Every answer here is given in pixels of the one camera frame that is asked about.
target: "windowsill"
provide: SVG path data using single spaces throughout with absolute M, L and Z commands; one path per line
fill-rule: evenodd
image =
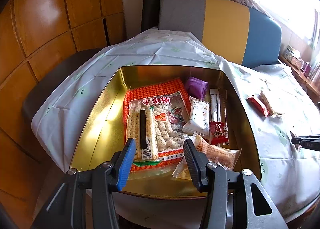
M 287 21 L 285 21 L 283 18 L 281 18 L 279 15 L 277 15 L 273 11 L 269 10 L 268 8 L 266 8 L 266 7 L 263 7 L 263 8 L 273 17 L 274 20 L 276 20 L 278 23 L 285 25 L 289 30 L 291 30 L 299 38 L 301 38 L 308 46 L 310 45 L 309 40 L 307 40 L 307 38 L 305 36 L 301 36 L 297 32 L 295 32 L 294 28 Z

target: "heart-shaped sticker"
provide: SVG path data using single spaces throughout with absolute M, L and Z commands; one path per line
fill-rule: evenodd
M 167 120 L 167 114 L 165 112 L 161 112 L 160 114 L 157 114 L 155 116 L 156 121 L 166 121 Z

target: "window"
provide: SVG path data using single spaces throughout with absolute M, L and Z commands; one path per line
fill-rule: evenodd
M 255 1 L 307 43 L 315 45 L 319 35 L 319 0 Z

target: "snack package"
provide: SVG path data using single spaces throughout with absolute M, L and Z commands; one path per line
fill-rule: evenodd
M 210 122 L 209 144 L 217 145 L 228 141 L 227 126 L 223 122 Z
M 268 115 L 269 115 L 268 109 L 263 104 L 263 102 L 261 102 L 259 100 L 259 98 L 257 96 L 255 96 L 255 95 L 249 96 L 247 98 L 247 101 L 252 103 L 255 106 L 255 108 L 264 115 L 265 118 L 268 117 Z
M 162 174 L 170 170 L 164 167 L 177 165 L 182 159 L 183 142 L 189 138 L 182 132 L 189 120 L 187 105 L 190 109 L 188 94 L 180 79 L 127 92 L 123 114 L 126 140 L 134 137 L 137 148 L 131 171 L 155 171 L 131 176 L 131 179 Z
M 220 95 L 218 89 L 210 89 L 212 121 L 221 121 Z
M 195 77 L 189 77 L 185 83 L 185 88 L 189 95 L 199 100 L 203 100 L 208 89 L 208 82 Z
M 208 144 L 199 134 L 194 133 L 192 141 L 199 152 L 203 152 L 209 161 L 215 162 L 226 170 L 233 170 L 241 150 L 228 150 Z M 191 180 L 186 159 L 183 158 L 174 170 L 173 177 Z
M 183 157 L 182 161 L 179 162 L 172 176 L 176 178 L 192 180 L 185 157 Z
M 283 115 L 281 100 L 277 96 L 276 92 L 269 92 L 266 90 L 261 91 L 260 93 L 261 100 L 268 109 L 271 117 L 281 117 Z
M 209 139 L 210 103 L 189 96 L 191 103 L 190 120 L 182 128 L 183 132 L 197 132 Z
M 210 99 L 211 99 L 211 117 L 213 122 L 223 123 L 224 132 L 228 134 L 228 124 L 227 124 L 227 91 L 223 89 L 210 89 Z M 225 148 L 230 148 L 229 140 L 223 140 L 222 145 Z

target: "white snack packet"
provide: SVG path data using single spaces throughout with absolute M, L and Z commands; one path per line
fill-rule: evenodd
M 182 131 L 187 134 L 197 132 L 209 139 L 210 103 L 189 96 L 191 103 L 190 120 L 183 126 Z
M 219 89 L 210 89 L 212 121 L 221 122 Z

